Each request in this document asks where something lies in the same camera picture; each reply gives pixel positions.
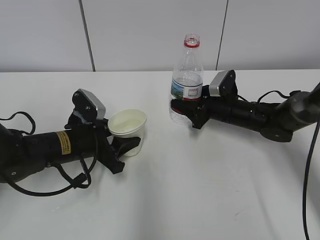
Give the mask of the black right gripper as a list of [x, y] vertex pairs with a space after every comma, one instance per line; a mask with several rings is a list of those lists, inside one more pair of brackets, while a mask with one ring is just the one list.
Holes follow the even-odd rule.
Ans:
[[187, 118], [193, 117], [192, 127], [200, 130], [211, 119], [212, 97], [210, 96], [209, 85], [202, 87], [200, 101], [189, 101], [172, 99], [171, 109]]

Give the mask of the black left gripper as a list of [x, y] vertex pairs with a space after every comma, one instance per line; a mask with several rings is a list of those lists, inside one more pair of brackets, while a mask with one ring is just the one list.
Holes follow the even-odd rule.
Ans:
[[108, 141], [108, 137], [112, 135], [108, 129], [108, 120], [96, 120], [94, 126], [98, 144], [99, 162], [107, 167], [113, 174], [121, 173], [125, 163], [119, 161], [118, 157], [132, 157], [137, 155], [142, 147], [141, 138], [137, 136], [129, 138], [115, 137], [115, 151]]

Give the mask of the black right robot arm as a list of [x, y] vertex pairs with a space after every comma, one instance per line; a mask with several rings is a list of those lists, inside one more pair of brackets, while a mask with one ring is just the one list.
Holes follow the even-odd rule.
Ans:
[[202, 88], [199, 101], [174, 99], [171, 107], [186, 116], [195, 129], [210, 119], [260, 133], [264, 138], [289, 143], [293, 133], [311, 124], [320, 116], [320, 87], [311, 92], [292, 91], [282, 103], [245, 101], [237, 96], [237, 87], [226, 96], [210, 96], [209, 87]]

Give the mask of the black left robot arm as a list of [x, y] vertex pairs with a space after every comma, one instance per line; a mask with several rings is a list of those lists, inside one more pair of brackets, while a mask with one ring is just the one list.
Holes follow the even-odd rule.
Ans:
[[113, 174], [121, 173], [125, 166], [121, 156], [138, 147], [141, 138], [114, 137], [109, 142], [112, 134], [107, 123], [102, 120], [96, 125], [69, 125], [63, 131], [25, 136], [18, 130], [1, 126], [0, 172], [16, 183], [53, 164], [96, 157]]

